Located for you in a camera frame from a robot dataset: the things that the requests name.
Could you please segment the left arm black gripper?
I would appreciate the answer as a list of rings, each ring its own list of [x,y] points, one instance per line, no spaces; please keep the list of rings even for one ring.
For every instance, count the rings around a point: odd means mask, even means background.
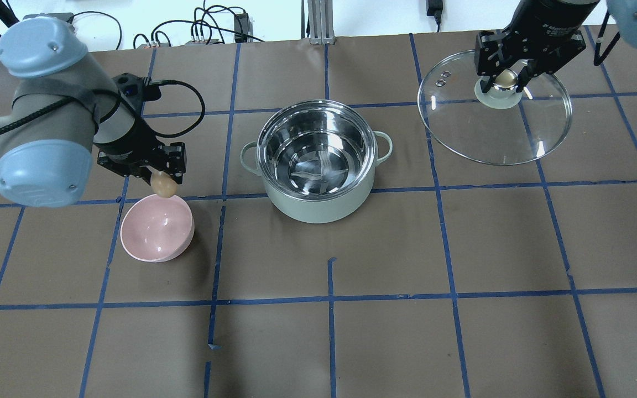
[[[161,171],[177,184],[184,183],[186,173],[186,146],[184,143],[165,145],[156,141],[133,149],[114,149],[99,145],[96,163],[123,178],[133,176],[151,184],[152,171]]]

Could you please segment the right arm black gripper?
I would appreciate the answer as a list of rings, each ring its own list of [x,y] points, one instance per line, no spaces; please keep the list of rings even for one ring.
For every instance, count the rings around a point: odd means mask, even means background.
[[[579,30],[563,37],[538,30],[525,33],[511,29],[500,33],[480,31],[474,49],[474,65],[480,76],[478,93],[488,93],[495,86],[499,73],[514,66],[516,61],[524,60],[516,84],[516,92],[522,93],[531,80],[544,73],[556,73],[586,47]]]

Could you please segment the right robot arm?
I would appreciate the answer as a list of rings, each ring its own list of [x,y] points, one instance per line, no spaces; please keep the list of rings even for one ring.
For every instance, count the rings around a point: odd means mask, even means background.
[[[477,94],[496,87],[497,78],[516,62],[525,65],[515,75],[511,88],[523,92],[531,80],[553,75],[586,48],[581,26],[598,5],[597,1],[521,1],[510,23],[500,33],[481,31],[476,37],[474,65],[480,76]],[[623,39],[637,48],[637,1],[608,1],[594,46],[594,65],[603,63]],[[618,32],[606,48],[604,37],[610,20]]]

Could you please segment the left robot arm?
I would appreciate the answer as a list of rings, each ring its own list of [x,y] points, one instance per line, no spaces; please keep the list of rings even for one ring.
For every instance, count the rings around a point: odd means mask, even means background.
[[[62,20],[40,15],[0,38],[0,62],[19,84],[0,116],[0,196],[29,207],[80,201],[94,164],[173,196],[184,143],[161,142],[142,106],[166,81],[109,76]]]

